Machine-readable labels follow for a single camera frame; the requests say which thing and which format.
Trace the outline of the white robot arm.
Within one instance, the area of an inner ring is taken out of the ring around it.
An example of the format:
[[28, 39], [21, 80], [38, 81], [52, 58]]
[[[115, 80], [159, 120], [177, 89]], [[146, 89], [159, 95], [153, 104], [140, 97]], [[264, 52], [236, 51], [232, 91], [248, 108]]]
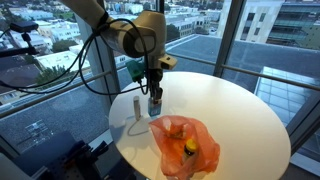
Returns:
[[130, 21], [114, 19], [97, 0], [60, 0], [93, 28], [115, 51], [132, 58], [145, 56], [146, 77], [151, 100], [162, 98], [160, 87], [163, 70], [171, 70], [177, 60], [165, 50], [166, 19], [163, 13], [143, 10]]

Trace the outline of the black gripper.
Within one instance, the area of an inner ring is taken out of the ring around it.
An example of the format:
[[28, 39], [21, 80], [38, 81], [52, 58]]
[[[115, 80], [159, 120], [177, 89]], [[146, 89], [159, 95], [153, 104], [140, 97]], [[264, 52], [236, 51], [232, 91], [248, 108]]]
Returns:
[[163, 89], [161, 87], [157, 87], [160, 84], [160, 81], [163, 78], [163, 70], [162, 69], [150, 69], [148, 71], [148, 81], [150, 86], [150, 98], [152, 100], [159, 101], [162, 98]]

